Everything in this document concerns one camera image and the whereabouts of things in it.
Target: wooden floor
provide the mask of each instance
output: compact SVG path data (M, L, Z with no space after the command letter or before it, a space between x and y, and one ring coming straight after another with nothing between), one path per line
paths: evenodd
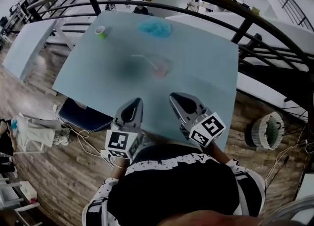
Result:
M0 52L1 64L8 49L7 46ZM66 59L65 56L55 55L53 49L61 48L47 46L40 52L30 77L31 80L37 80L49 87L52 86ZM60 52L66 54L69 51L62 48L58 53ZM45 95L35 87L19 82L3 66L0 67L1 118L9 119L22 112L41 119L55 119L57 114L52 111L52 107L56 104L60 108L64 100L63 95L56 97ZM232 125L225 148L228 156L238 159L242 166L256 171L263 177L274 164L276 155L294 145L299 136L299 134L286 136L274 151L247 146L244 141L246 126L273 110L263 102L237 93ZM285 114L283 118L287 124L294 124L290 129L302 125L288 119ZM72 140L72 143L66 147L46 148L43 154L16 156L19 180L28 180L33 185L38 192L40 210L59 226L81 225L83 208L110 173L103 159L85 153L75 135L72 135ZM91 133L88 141L98 150L102 149L105 131ZM91 153L95 153L88 146L86 148ZM264 215L268 215L293 199L303 169L309 161L304 148L293 149L287 155L290 155L287 165L267 190Z

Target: plastic bag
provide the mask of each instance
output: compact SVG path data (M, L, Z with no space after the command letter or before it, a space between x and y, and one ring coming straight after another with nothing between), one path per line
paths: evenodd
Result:
M166 38L171 34L171 24L162 21L143 22L138 29L157 38Z

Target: small cup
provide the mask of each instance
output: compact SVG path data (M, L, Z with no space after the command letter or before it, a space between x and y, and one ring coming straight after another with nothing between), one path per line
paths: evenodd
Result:
M97 27L95 29L95 33L103 40L107 37L107 34L105 33L105 27L103 25Z

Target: white cable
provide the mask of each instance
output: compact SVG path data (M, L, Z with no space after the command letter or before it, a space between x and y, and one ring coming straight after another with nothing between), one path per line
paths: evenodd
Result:
M297 142L295 143L294 146L290 146L289 148L287 148L287 149L281 151L281 152L277 155L275 164L272 166L272 168L270 169L268 175L267 175L266 178L265 178L265 185L267 185L267 181L268 181L268 179L271 177L271 175L273 174L273 172L274 172L274 170L275 170L275 167L276 167L277 163L280 161L281 157L283 157L290 149L295 149L295 148L298 146L298 142L300 141L301 135L302 135L303 130L304 130L305 128L306 128L306 126L302 129L302 131L301 131L301 133L300 133L300 135L299 135L299 138L298 138L298 140L297 140Z
M79 141L80 145L82 146L83 150L84 150L86 153L88 153L88 154L90 154L90 155L92 155L92 156L95 156L95 157L99 157L99 158L101 158L101 159L104 159L105 162L112 168L111 164L107 161L107 159L103 158L103 157L101 156L101 153L100 153L94 146L92 146L90 143L88 143L88 142L86 141L86 139L89 138L89 136L90 136L89 131L87 131L87 130L81 130L80 132L77 133L77 132L71 127L70 124L67 124L61 117L59 117L59 119L63 122L62 126L64 126L65 128L67 128L67 129L69 129L69 130L71 130L71 131L73 131L73 132L78 136L78 141ZM83 132L86 132L86 133L87 133L87 136L81 135L81 133L83 133ZM82 138L82 139L84 140L84 142L85 142L88 146L90 146L94 151L96 151L99 155L96 155L96 154L93 154L93 153L88 152L88 151L85 149L85 147L84 147L83 143L81 142L80 138Z

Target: light blue table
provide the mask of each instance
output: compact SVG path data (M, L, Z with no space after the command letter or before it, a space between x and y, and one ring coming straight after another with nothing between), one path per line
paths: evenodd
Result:
M156 38L138 30L148 20L169 22L172 34ZM95 34L104 25L105 40ZM152 66L133 54L166 58L173 68L165 78L152 73ZM178 141L185 141L168 96L185 92L197 96L227 126L216 141L224 149L236 97L238 46L206 31L159 19L124 12L102 12L76 44L64 63L53 89L114 117L132 98L144 101L142 128Z

